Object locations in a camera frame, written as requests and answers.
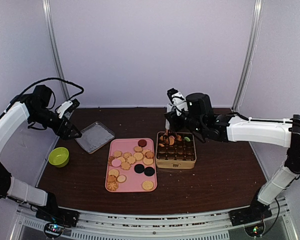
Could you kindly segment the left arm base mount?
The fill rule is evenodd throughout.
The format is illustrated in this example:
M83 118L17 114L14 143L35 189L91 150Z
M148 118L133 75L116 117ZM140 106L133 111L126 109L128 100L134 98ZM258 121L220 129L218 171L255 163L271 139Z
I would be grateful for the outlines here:
M36 206L36 218L46 222L55 223L67 228L76 227L80 213L75 210L57 207L55 210L49 209L46 206Z

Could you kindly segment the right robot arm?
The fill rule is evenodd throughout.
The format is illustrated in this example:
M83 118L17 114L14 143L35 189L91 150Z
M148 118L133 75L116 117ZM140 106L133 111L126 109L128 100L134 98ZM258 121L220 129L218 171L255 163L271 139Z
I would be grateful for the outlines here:
M283 119L245 117L238 112L216 114L210 97L196 92L183 96L171 88L170 102L165 113L166 131L187 129L199 134L199 141L253 142L276 145L287 149L286 160L258 191L256 202L246 210L249 220L258 220L266 207L294 180L300 177L300 115Z

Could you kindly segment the silver metal tin lid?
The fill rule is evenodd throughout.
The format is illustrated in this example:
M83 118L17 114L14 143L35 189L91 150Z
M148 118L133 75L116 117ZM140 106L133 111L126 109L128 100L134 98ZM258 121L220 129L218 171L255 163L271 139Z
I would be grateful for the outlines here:
M115 138L115 133L96 121L81 131L82 136L76 138L78 145L88 154L93 154Z

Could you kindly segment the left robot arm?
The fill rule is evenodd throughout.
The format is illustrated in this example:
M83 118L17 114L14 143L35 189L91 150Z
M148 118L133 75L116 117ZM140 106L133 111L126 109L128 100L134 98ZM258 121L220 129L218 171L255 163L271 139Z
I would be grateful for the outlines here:
M67 114L79 105L77 96L84 92L84 88L71 81L57 78L57 81L79 89L58 107L49 105L56 100L54 92L44 83L50 78L44 78L32 83L21 93L17 94L0 115L0 157L15 156L26 148L38 149L39 142L33 136L28 137L30 129L40 124L39 130L51 129L54 134L63 140L77 139L82 136L78 128L70 122ZM53 194L29 185L14 177L0 161L0 199L8 198L29 205L43 207L42 213L51 222L62 218L62 211L55 206Z

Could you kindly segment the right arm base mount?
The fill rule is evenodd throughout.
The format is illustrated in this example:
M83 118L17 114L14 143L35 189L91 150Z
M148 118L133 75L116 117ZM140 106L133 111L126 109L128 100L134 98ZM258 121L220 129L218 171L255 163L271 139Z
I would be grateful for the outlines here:
M245 225L245 224L261 221L264 218L269 218L272 216L272 212L267 206L266 207L249 206L249 207L239 208L239 209L231 210L228 214L232 226Z

